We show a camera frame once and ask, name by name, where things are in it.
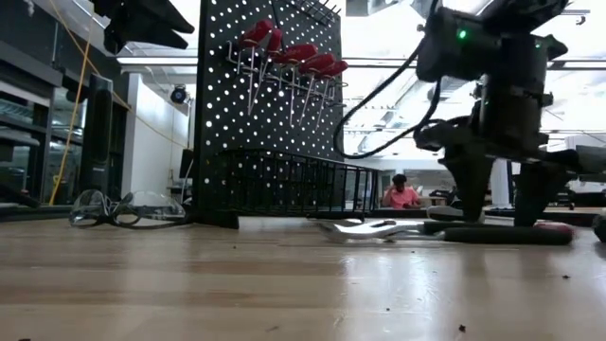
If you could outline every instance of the security camera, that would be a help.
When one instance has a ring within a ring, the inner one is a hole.
[[[184,85],[175,85],[170,94],[170,100],[175,104],[183,104],[187,100],[187,91]]]

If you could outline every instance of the computer monitor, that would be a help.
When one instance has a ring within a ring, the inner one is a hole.
[[[179,178],[180,179],[193,179],[193,150],[183,149],[181,154],[181,168],[179,170]]]

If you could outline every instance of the red tool handle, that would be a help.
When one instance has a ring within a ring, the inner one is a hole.
[[[274,63],[301,63],[318,53],[318,47],[313,44],[292,45],[287,47],[279,56],[274,58]]]
[[[282,30],[279,28],[272,29],[272,35],[267,43],[267,55],[276,57],[280,54],[280,43],[282,43]]]
[[[333,65],[335,62],[334,55],[332,53],[325,53],[321,55],[315,55],[299,66],[299,72],[301,74],[315,73],[319,74],[321,70]]]
[[[345,61],[336,62],[333,65],[323,69],[320,72],[320,77],[323,77],[323,78],[336,77],[336,76],[340,75],[341,73],[343,73],[343,71],[347,70],[348,67],[349,67],[349,64]]]
[[[242,48],[257,47],[258,43],[263,40],[274,27],[269,19],[261,20],[255,26],[240,36],[238,45]]]

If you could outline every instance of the person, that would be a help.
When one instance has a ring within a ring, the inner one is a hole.
[[[387,189],[383,196],[383,205],[392,206],[395,209],[420,207],[420,199],[417,192],[406,186],[406,175],[396,174],[391,179],[393,186]]]

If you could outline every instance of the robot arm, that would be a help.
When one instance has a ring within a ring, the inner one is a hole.
[[[193,33],[194,26],[170,0],[90,0],[95,13],[111,19],[105,28],[105,49],[117,54],[128,42],[187,48],[176,32]]]

